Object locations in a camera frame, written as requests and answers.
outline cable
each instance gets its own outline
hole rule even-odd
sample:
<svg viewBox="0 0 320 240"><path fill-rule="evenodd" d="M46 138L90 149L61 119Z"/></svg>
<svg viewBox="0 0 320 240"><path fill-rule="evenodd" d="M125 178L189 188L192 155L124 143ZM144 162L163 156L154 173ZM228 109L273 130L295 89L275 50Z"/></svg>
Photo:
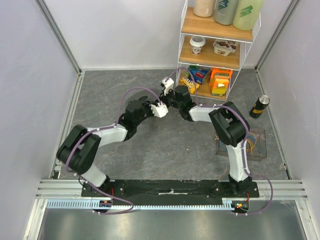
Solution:
<svg viewBox="0 0 320 240"><path fill-rule="evenodd" d="M175 74L176 71L181 70L181 69L186 70L186 71L190 74L190 77L191 77L191 79L192 79L192 81L193 81L194 88L195 88L195 94L194 94L194 95L195 95L195 103L196 103L197 106L199 106L197 83L196 83L196 81L195 81L194 76L192 75L192 73L191 73L187 68L182 67L182 66L181 66L181 67L177 67L177 68L164 80L164 82L167 82L168 79L171 78L171 77L173 76L173 74Z"/></svg>
<svg viewBox="0 0 320 240"><path fill-rule="evenodd" d="M218 151L222 151L222 152L224 152L224 153L227 153L228 151L227 151L227 147L226 147L226 145L221 141L221 140L219 140L219 147L218 147L219 149L218 149Z"/></svg>
<svg viewBox="0 0 320 240"><path fill-rule="evenodd" d="M159 96L157 94L155 94L155 92L153 92L152 90L150 90L149 88L146 88L146 87L143 87L143 86L136 86L136 87L133 87L133 88L130 88L128 91L126 91L126 93L122 96L122 99L120 101L120 106L119 106L119 110L118 110L118 115L117 115L117 118L115 120L115 125L117 125L119 123L119 118L120 118L120 115L121 115L121 108L122 108L122 105L124 103L124 100L125 100L125 97L128 93L130 93L132 90L135 90L135 89L143 89L143 90L147 90L149 93L153 94L156 99L158 100L158 103L162 104L162 101L160 100Z"/></svg>
<svg viewBox="0 0 320 240"><path fill-rule="evenodd" d="M80 182L80 177L78 178L78 182L80 183L80 185L83 187L84 185L82 184L82 182Z"/></svg>
<svg viewBox="0 0 320 240"><path fill-rule="evenodd" d="M246 142L250 145L250 148L247 149L246 151L251 152L251 155L253 155L252 153L252 149L254 148L253 143L249 139Z"/></svg>
<svg viewBox="0 0 320 240"><path fill-rule="evenodd" d="M247 191L246 192L246 201L244 203L249 203L250 200L250 193Z"/></svg>
<svg viewBox="0 0 320 240"><path fill-rule="evenodd" d="M243 207L239 207L239 209L241 209L242 211L245 211L246 213L238 213L238 215L239 214L247 214L247 212L249 212L249 210L250 210L250 202L248 202L248 209L245 209Z"/></svg>
<svg viewBox="0 0 320 240"><path fill-rule="evenodd" d="M249 134L253 135L253 136L249 135L248 138L250 138L250 139L252 139L252 140L255 140L255 144L254 144L253 147L256 147L256 148L258 149L258 151L259 151L259 157L261 157L261 149L260 149L260 147L259 147L258 145L256 145L256 143L257 143L257 141L258 141L259 134L258 134L257 136L254 135L252 132L249 132Z"/></svg>
<svg viewBox="0 0 320 240"><path fill-rule="evenodd" d="M81 143L84 141L84 139L86 139L87 136L89 136L90 134L92 133L95 133L95 132L98 132L98 131L101 131L101 130L107 130L107 129L112 129L112 128L115 128L117 126L117 124L119 123L119 118L120 118L120 115L121 115L121 108L122 108L122 105L123 105L123 102L124 102L124 99L126 97L126 95L128 93L130 93L131 91L133 90L136 90L136 89L143 89L143 90L147 90L148 92L150 92L151 94L153 94L156 99L158 100L159 103L162 103L160 98L158 97L157 94L155 94L152 90L146 88L146 87L143 87L143 86L137 86L137 87L133 87L131 89L129 89L123 96L122 96L122 99L120 101L120 106L119 106L119 110L118 110L118 115L117 115L117 118L115 120L115 124L112 124L112 125L109 125L109 126L103 126L103 127L98 127L98 128L95 128L91 131L88 131L87 133L85 133L80 139L79 141L74 145L73 149L71 150L67 160L66 160L66 163L65 163L65 169L67 172L71 172L71 170L69 169L69 164L70 164L70 161L73 157L73 155L75 154L77 148L81 145ZM124 213L127 213L127 212L130 212L133 208L134 208L134 204L128 200L125 200L125 199L122 199L120 197L116 197L116 196L111 196L109 195L108 193L104 192L104 191L101 191L99 188L97 188L95 185L93 185L91 182L89 182L87 179L85 179L84 177L81 176L82 179L84 179L85 181L88 182L88 184L93 188L95 189L97 192L99 192L100 194L102 195L105 195L109 198L114 198L118 201L121 201L123 203L127 203L129 205L131 205L131 207L127 210L123 210L123 211L117 211L117 212L106 212L106 213L103 213L104 215L116 215L116 214L124 214Z"/></svg>
<svg viewBox="0 0 320 240"><path fill-rule="evenodd" d="M239 121L242 123L244 129L245 129L245 136L244 136L244 139L242 140L241 142L241 154L242 154L242 164L243 164L243 170L244 172L251 178L253 178L253 175L251 175L248 170L247 170L247 164L246 164L246 148L245 148L245 142L246 140L248 139L248 136L249 136L249 129L248 129L248 126L246 124L246 122L242 119L242 117L235 111L233 110L231 107L229 106L225 106L225 105L215 105L214 107L217 107L217 108L223 108L223 109L227 109L228 111L230 111L231 113L233 113L233 115L236 116L237 119L239 119ZM269 185L270 185L270 191L271 191L271 194L270 194L270 200L268 201L268 203L264 206L264 208L260 209L260 210L257 210L257 211L253 211L253 212L249 212L249 213L238 213L237 215L240 215L240 216L249 216L249 215L254 215L254 214L259 214L259 213L262 213L263 211L265 211L266 209L268 209L272 203L272 200L274 198L274 188L272 186L272 183L271 181L269 180L268 177L264 176L264 175L260 175L260 174L257 174L257 176L260 176L262 177L263 179L267 180Z"/></svg>

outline cup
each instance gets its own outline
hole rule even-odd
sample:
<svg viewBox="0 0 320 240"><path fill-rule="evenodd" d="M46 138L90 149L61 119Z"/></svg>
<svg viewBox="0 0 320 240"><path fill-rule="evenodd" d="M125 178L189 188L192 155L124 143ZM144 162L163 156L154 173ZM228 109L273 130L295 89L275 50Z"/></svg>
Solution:
<svg viewBox="0 0 320 240"><path fill-rule="evenodd" d="M192 36L190 39L190 44L192 46L192 53L199 54L202 47L205 45L206 39L202 36Z"/></svg>

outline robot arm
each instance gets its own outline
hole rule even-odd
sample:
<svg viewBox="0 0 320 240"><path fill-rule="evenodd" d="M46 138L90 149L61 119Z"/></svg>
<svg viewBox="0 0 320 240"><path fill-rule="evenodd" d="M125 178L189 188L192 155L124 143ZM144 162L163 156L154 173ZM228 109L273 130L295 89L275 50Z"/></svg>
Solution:
<svg viewBox="0 0 320 240"><path fill-rule="evenodd" d="M110 178L93 164L98 148L110 143L129 140L136 134L137 126L145 119L149 117L162 118L167 113L167 106L163 103L151 102L148 99L130 101L117 125L92 132L84 139L82 147L77 148L73 154L69 167L100 188L103 184L108 183ZM66 164L79 139L95 129L76 125L58 149L56 157Z"/></svg>
<svg viewBox="0 0 320 240"><path fill-rule="evenodd" d="M233 191L235 194L245 191L251 184L252 178L248 175L250 171L247 167L247 156L245 155L244 160L242 157L241 145L246 136L246 129L236 116L219 105L213 107L197 106L185 86L177 86L174 91L170 90L168 94L160 96L160 99L167 107L179 109L182 118L187 121L202 121L213 124L219 139L227 148L230 161L229 181L232 183ZM250 129L248 122L232 102L226 102L224 106L238 113Z"/></svg>
<svg viewBox="0 0 320 240"><path fill-rule="evenodd" d="M242 123L231 112L220 106L197 106L192 101L188 88L180 85L173 89L174 81L170 78L168 81L163 79L161 85L164 90L161 92L159 99L163 103L151 102L146 98L130 101L124 114L120 116L117 125L93 132L85 138L82 148L77 148L73 154L69 167L96 187L102 187L103 184L110 181L110 178L93 164L98 148L110 143L129 140L137 132L137 126L145 119L149 117L162 118L168 113L169 107L174 107L179 109L182 118L187 121L203 121L213 124L220 140L227 147L230 160L229 181L232 184L233 192L235 195L244 192L251 184L252 178L248 175L249 170L246 169L245 171L243 165L241 143L245 138L246 130ZM224 105L233 109L242 117L232 102L227 102ZM56 157L66 164L79 139L93 129L95 128L87 129L81 125L76 125L60 146Z"/></svg>

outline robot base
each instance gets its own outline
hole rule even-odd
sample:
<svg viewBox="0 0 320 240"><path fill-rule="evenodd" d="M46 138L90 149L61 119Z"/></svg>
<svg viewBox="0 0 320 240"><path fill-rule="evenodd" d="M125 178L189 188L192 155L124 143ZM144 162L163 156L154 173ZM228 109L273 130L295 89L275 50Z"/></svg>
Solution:
<svg viewBox="0 0 320 240"><path fill-rule="evenodd" d="M258 198L256 182L250 182L242 191L234 193L234 183L219 180L111 180L100 189L105 193L124 198L135 205L179 206L219 205L222 198ZM104 197L84 183L82 197ZM114 201L114 205L123 205Z"/></svg>

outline gray mat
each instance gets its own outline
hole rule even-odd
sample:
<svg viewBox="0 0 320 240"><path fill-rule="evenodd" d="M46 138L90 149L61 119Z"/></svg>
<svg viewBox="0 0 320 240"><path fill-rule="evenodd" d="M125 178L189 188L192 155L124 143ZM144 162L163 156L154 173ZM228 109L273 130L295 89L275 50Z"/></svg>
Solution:
<svg viewBox="0 0 320 240"><path fill-rule="evenodd" d="M113 123L119 101L130 88L161 89L160 82L172 70L87 71L72 125L101 127ZM258 119L249 110L261 95L253 69L243 69L228 101L233 101L252 127L265 129L267 158L249 161L252 174L287 179L285 167L267 112ZM223 101L199 98L203 104ZM216 155L215 130L211 123L187 122L170 107L164 118L149 118L136 135L120 143L101 147L94 163L112 179L228 179L228 157ZM60 178L73 179L62 166Z"/></svg>

